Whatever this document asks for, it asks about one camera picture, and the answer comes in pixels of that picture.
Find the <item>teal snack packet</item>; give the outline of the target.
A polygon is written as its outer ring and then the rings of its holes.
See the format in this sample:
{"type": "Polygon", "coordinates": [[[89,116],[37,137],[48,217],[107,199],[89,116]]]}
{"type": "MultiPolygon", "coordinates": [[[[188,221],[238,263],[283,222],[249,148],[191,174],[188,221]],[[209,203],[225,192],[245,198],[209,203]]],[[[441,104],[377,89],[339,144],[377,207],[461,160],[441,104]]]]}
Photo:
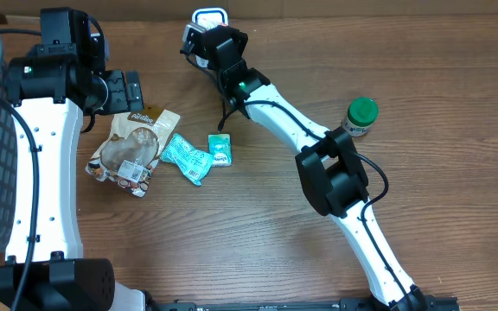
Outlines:
{"type": "Polygon", "coordinates": [[[197,187],[201,186],[201,180],[213,164],[213,157],[208,152],[198,150],[178,133],[172,136],[160,158],[163,162],[175,164],[197,187]]]}

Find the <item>brown cookie bag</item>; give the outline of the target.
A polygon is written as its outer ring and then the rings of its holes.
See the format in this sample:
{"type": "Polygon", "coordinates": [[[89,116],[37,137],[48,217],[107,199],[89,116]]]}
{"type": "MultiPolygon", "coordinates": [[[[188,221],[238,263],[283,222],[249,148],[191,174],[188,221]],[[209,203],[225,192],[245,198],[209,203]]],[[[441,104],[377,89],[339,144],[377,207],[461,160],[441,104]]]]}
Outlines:
{"type": "Polygon", "coordinates": [[[160,107],[116,114],[109,137],[92,155],[86,172],[97,181],[111,181],[136,197],[144,197],[180,119],[160,107]]]}

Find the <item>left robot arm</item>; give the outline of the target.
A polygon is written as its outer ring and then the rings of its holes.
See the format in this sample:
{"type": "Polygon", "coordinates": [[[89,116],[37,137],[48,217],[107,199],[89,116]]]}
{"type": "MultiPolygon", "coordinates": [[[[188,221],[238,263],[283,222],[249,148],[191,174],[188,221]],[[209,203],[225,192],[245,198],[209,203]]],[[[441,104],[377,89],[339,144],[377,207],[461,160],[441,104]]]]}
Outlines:
{"type": "Polygon", "coordinates": [[[40,43],[10,62],[0,107],[16,127],[15,215],[0,302],[12,310],[148,310],[149,294],[83,254],[76,210],[80,135],[98,115],[141,111],[135,72],[109,71],[105,35],[87,13],[41,11],[40,43]]]}

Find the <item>green lid seasoning jar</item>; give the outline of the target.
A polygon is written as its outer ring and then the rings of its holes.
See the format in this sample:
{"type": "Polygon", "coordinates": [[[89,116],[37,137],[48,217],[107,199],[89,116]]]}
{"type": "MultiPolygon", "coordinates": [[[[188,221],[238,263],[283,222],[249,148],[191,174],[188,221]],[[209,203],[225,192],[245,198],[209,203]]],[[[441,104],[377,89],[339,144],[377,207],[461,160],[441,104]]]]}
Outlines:
{"type": "Polygon", "coordinates": [[[354,137],[364,136],[379,116],[379,106],[371,98],[360,97],[352,101],[342,120],[342,128],[354,137]]]}

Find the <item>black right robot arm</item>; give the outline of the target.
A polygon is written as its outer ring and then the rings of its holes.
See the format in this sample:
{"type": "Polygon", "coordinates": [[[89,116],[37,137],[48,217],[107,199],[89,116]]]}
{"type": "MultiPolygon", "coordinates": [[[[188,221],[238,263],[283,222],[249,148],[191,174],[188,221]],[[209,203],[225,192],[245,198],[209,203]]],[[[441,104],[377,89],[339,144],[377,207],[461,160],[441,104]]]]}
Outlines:
{"type": "Polygon", "coordinates": [[[236,111],[262,125],[294,153],[305,198],[340,227],[367,277],[375,310],[425,310],[419,287],[405,273],[374,216],[363,166],[377,164],[356,151],[343,129],[330,130],[305,117],[242,54],[247,34],[224,25],[189,23],[182,51],[207,60],[207,73],[223,102],[223,116],[236,111]]]}

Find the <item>small green white sachet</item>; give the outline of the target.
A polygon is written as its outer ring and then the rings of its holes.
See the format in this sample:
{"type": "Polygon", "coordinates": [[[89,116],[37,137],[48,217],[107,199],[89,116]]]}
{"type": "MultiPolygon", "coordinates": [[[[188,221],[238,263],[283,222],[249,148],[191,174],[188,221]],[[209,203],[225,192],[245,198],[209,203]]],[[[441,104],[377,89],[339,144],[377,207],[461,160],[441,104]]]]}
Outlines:
{"type": "Polygon", "coordinates": [[[231,137],[229,134],[209,134],[208,149],[213,157],[213,167],[232,165],[231,137]]]}

